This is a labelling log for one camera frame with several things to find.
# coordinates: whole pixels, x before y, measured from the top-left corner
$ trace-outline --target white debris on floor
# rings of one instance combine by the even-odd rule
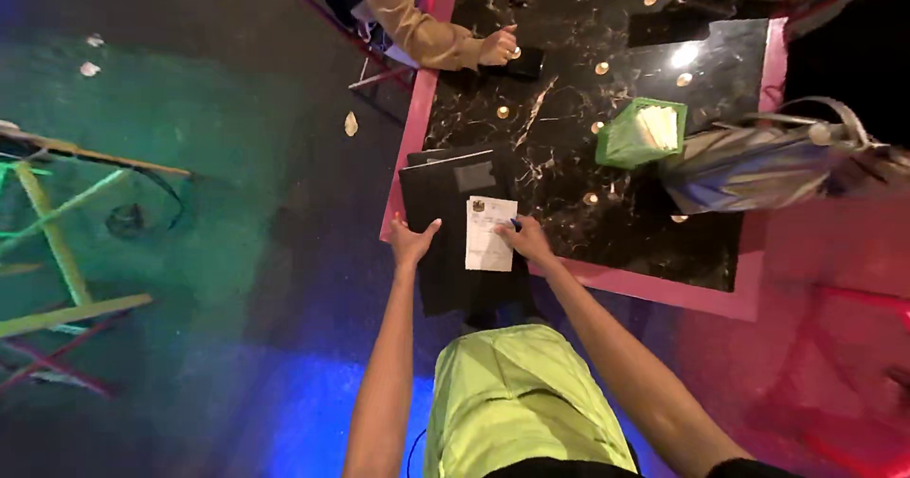
[[[104,45],[105,40],[101,38],[99,34],[93,34],[85,38],[85,42],[93,48],[99,48]]]
[[[354,136],[357,133],[357,118],[354,117],[354,112],[348,112],[347,117],[344,118],[344,132],[347,136]]]
[[[99,72],[101,72],[101,68],[88,61],[85,61],[82,66],[79,67],[79,72],[85,75],[85,77],[95,77]]]

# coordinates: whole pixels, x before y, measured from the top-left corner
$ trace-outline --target pink metal frame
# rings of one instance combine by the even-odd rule
[[[75,347],[81,345],[88,341],[89,338],[95,336],[97,333],[100,333],[110,327],[115,321],[120,320],[121,318],[127,316],[129,311],[120,312],[110,318],[107,318],[104,321],[97,322],[90,329],[86,330],[84,333],[79,334],[73,338],[69,343],[63,345],[62,347],[55,350],[51,355],[42,355],[37,349],[33,348],[29,344],[22,341],[21,338],[6,338],[0,340],[0,344],[5,346],[7,349],[14,352],[27,355],[32,358],[34,361],[23,368],[18,369],[12,376],[6,379],[3,382],[0,382],[0,392],[6,391],[7,389],[13,387],[22,380],[28,379],[28,377],[40,370],[41,368],[50,368],[54,371],[62,373],[63,375],[68,375],[69,377],[80,382],[86,389],[90,391],[97,392],[101,396],[110,400],[113,397],[113,393],[108,389],[107,386],[102,384],[100,381],[88,377],[76,370],[73,370],[69,366],[66,366],[55,359],[64,355],[67,352],[72,351]]]
[[[428,11],[437,19],[449,21],[455,0],[426,0]],[[768,25],[767,48],[764,57],[764,76],[761,85],[760,109],[772,110],[780,100],[786,68],[783,42],[785,19],[775,19]],[[436,91],[438,72],[421,69],[414,82],[408,120],[405,123],[395,170],[407,165],[409,153],[421,151],[427,131],[429,112]],[[389,199],[382,218],[380,239],[389,240],[389,223],[396,211],[405,212],[398,175],[392,179]],[[740,237],[739,261],[734,291],[689,286],[671,280],[610,269],[602,265],[563,260],[567,268],[585,286],[605,289],[631,297],[645,298],[687,309],[697,309],[744,321],[758,316],[759,291],[764,263],[764,237],[767,218],[761,212],[745,214]],[[534,268],[532,273],[539,274]]]

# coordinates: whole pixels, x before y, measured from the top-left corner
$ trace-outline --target tan jacket sleeve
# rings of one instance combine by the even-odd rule
[[[424,14],[414,0],[367,0],[373,16],[418,64],[436,69],[477,69],[482,39],[470,30]]]

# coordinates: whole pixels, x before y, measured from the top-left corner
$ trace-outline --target person's right hand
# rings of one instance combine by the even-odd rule
[[[504,65],[512,59],[517,42],[515,29],[517,25],[509,25],[490,34],[481,45],[481,56],[478,63],[483,65]]]
[[[540,222],[533,216],[519,215],[516,220],[521,224],[521,231],[515,231],[511,225],[500,224],[494,230],[529,262],[543,268],[551,263],[558,263],[556,255],[550,249],[547,235],[540,228]]]

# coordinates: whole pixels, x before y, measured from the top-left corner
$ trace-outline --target person's left hand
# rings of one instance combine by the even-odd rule
[[[442,226],[442,219],[433,220],[427,229],[422,233],[415,233],[408,229],[408,223],[401,219],[401,214],[395,212],[391,223],[391,236],[389,243],[392,244],[392,253],[395,255],[396,267],[416,268],[417,262],[429,249],[429,242],[433,240],[433,235],[439,231]]]

